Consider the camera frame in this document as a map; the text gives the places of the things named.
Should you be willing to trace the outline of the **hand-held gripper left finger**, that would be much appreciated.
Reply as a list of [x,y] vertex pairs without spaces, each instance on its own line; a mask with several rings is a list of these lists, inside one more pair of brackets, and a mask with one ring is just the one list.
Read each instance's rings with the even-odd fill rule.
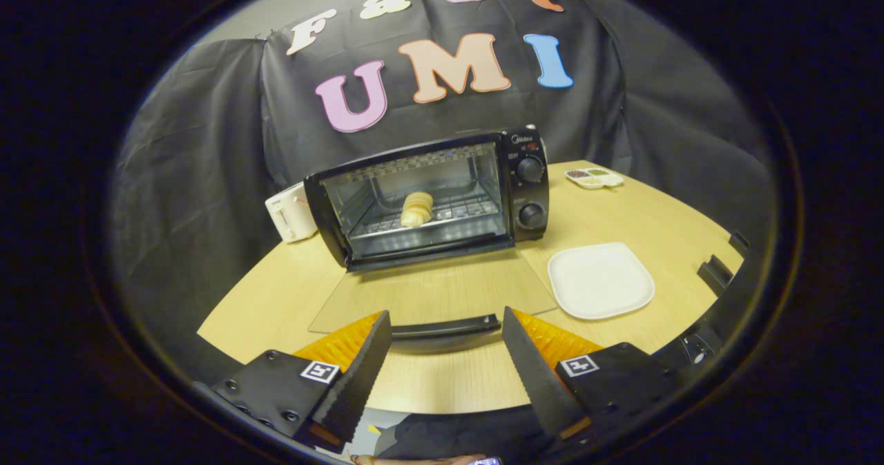
[[357,424],[392,344],[381,310],[294,354],[268,349],[215,383],[193,386],[237,427],[282,447],[340,450]]

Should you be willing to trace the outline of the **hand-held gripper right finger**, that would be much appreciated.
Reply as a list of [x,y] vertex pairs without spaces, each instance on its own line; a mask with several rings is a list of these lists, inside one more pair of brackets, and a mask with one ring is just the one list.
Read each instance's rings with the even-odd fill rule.
[[559,445],[606,445],[669,398],[675,368],[632,343],[601,348],[506,307],[502,339],[531,408]]

